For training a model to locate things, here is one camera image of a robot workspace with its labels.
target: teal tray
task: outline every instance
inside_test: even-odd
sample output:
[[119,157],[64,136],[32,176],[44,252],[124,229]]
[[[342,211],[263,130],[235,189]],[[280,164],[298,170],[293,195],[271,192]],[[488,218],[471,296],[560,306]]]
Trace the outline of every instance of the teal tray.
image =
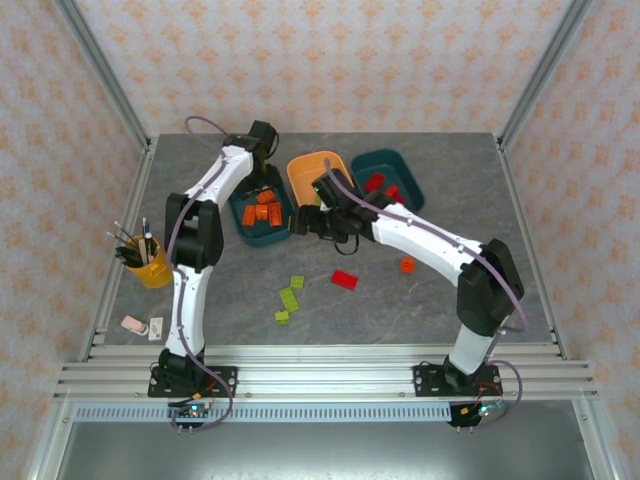
[[256,205],[258,202],[253,196],[243,199],[242,196],[236,192],[233,192],[229,197],[229,206],[231,207],[233,222],[236,224],[238,234],[240,238],[251,247],[266,247],[285,240],[291,235],[289,231],[289,217],[293,214],[293,205],[291,204],[289,195],[287,195],[284,185],[274,188],[273,191],[282,209],[281,227],[272,227],[269,225],[269,221],[257,221],[255,227],[245,227],[242,225],[244,207],[247,205]]
[[384,176],[384,184],[380,190],[384,192],[390,186],[396,185],[405,200],[405,207],[414,213],[424,207],[424,194],[418,182],[402,155],[395,150],[376,150],[358,155],[351,161],[351,172],[363,194],[364,186],[369,179],[374,173],[379,173]]

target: patterned wallpaper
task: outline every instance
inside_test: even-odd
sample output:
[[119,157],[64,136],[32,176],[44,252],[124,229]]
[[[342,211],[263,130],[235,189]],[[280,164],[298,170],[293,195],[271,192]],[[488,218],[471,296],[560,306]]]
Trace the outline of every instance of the patterned wallpaper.
[[51,0],[0,2],[0,477],[75,360],[138,149]]
[[640,8],[594,3],[509,154],[572,355],[640,472]]
[[570,0],[80,0],[150,135],[502,130]]

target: orange block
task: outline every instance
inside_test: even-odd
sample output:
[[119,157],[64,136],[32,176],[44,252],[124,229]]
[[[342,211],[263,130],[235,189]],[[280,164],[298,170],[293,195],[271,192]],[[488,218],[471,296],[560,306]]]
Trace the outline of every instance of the orange block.
[[269,206],[256,205],[256,218],[258,220],[267,220],[269,218]]
[[256,224],[256,206],[247,205],[244,207],[244,215],[242,216],[242,225],[245,227],[253,227]]
[[402,257],[400,271],[403,273],[413,273],[416,269],[416,259],[412,257]]
[[282,226],[282,210],[279,203],[269,204],[269,225],[272,227]]
[[261,205],[267,205],[276,201],[276,194],[273,193],[273,190],[265,190],[256,195],[256,200]]

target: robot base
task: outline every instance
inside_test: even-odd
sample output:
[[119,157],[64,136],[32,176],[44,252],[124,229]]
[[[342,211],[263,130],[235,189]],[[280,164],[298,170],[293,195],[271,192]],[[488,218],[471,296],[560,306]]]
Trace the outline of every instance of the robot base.
[[[204,350],[197,355],[200,362],[204,359]],[[238,383],[237,367],[207,367],[224,380],[236,395]],[[151,398],[185,398],[199,393],[202,397],[227,398],[227,391],[212,377],[191,361],[188,357],[173,355],[168,349],[160,354],[158,363],[151,368],[151,379],[147,395]]]
[[500,396],[502,383],[495,365],[483,364],[466,385],[454,388],[445,379],[443,365],[429,363],[413,367],[413,386],[416,397],[477,397],[480,388],[487,388],[486,396]]

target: mounting plate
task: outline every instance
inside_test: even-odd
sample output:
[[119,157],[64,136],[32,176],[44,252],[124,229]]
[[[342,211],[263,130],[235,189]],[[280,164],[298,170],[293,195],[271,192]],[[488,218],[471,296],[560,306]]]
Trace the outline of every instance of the mounting plate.
[[[214,373],[219,375],[231,389],[231,394],[236,396],[236,387],[238,385],[238,367],[218,367],[207,365],[207,367]],[[210,381],[213,378],[209,377],[204,379],[203,385],[210,385]],[[149,380],[149,390],[147,395],[151,398],[186,398],[193,395],[193,385],[189,382],[177,382],[175,379],[171,379],[170,375],[167,375],[165,371],[159,366],[153,367],[151,370],[151,379]],[[228,398],[227,392],[222,386],[214,385],[211,390],[206,390],[203,394],[203,398],[207,397]]]
[[[500,371],[495,365],[482,365],[476,378],[467,386],[454,390],[444,378],[442,365],[424,363],[413,367],[413,387],[416,397],[477,397],[480,394],[480,384],[496,384],[502,391]],[[499,392],[486,392],[487,396],[498,395]]]

